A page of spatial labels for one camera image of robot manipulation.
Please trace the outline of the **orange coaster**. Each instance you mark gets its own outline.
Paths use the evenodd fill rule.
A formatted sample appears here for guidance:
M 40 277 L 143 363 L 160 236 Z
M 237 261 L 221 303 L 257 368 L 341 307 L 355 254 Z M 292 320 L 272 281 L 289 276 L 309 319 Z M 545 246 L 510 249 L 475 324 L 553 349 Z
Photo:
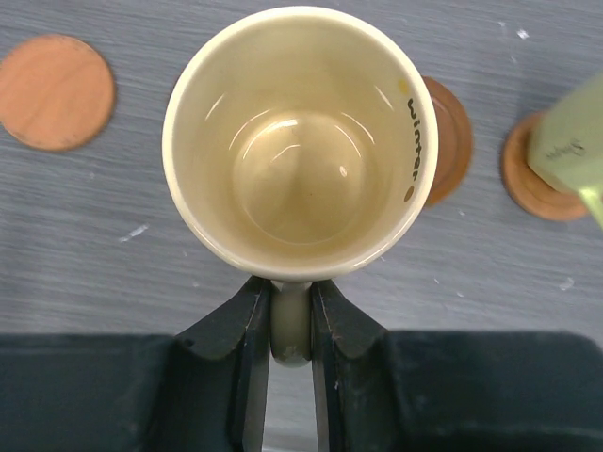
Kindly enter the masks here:
M 511 198 L 538 218 L 563 222 L 584 218 L 588 209 L 577 195 L 556 191 L 528 165 L 531 133 L 544 114 L 529 114 L 507 136 L 500 157 L 502 181 Z

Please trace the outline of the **yellow mug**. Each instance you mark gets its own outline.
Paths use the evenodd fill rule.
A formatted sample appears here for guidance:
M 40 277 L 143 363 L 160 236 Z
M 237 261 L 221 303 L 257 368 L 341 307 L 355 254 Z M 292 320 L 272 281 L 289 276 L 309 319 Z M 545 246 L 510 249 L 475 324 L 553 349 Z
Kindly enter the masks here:
M 380 29 L 281 7 L 191 59 L 161 149 L 189 229 L 271 282 L 271 352 L 297 367 L 312 358 L 310 285 L 379 259 L 409 230 L 432 188 L 438 126 L 422 76 Z

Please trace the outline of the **dark brown coaster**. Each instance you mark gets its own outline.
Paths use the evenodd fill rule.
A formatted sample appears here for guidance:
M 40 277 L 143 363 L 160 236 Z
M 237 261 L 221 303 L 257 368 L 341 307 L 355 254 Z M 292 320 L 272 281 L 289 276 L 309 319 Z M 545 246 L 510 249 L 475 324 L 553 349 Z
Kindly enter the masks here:
M 66 152 L 95 139 L 116 100 L 117 84 L 105 58 L 71 36 L 25 40 L 1 63 L 1 123 L 37 150 Z

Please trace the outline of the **brown ringed wooden coaster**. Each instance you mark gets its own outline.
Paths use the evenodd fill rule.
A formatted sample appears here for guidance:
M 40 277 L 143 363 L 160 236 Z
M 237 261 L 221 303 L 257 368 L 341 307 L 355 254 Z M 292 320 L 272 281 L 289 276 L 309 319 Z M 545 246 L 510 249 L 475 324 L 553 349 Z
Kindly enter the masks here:
M 438 159 L 427 205 L 443 201 L 463 181 L 473 153 L 471 121 L 458 98 L 431 77 L 423 80 L 432 98 L 438 127 Z

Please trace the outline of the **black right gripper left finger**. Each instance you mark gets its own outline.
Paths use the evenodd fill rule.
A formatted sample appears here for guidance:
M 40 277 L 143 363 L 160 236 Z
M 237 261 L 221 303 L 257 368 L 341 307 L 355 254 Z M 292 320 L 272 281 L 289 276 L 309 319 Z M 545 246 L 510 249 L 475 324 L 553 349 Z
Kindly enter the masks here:
M 140 451 L 262 449 L 270 299 L 270 282 L 251 277 L 186 330 L 144 335 L 142 367 L 157 385 Z

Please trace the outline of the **olive green white mug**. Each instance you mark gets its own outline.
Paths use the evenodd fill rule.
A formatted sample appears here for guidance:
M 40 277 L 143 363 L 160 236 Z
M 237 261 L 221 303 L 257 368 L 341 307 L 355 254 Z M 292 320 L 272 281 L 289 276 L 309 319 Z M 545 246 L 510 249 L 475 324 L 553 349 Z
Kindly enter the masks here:
M 602 75 L 552 106 L 530 138 L 528 165 L 563 194 L 579 196 L 602 221 Z

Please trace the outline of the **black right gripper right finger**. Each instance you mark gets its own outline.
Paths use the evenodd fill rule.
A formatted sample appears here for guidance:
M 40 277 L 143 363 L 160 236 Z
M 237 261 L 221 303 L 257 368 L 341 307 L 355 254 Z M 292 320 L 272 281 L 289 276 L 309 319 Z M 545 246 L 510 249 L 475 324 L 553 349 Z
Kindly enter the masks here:
M 401 351 L 409 331 L 391 331 L 331 281 L 314 282 L 312 372 L 320 451 L 413 451 Z

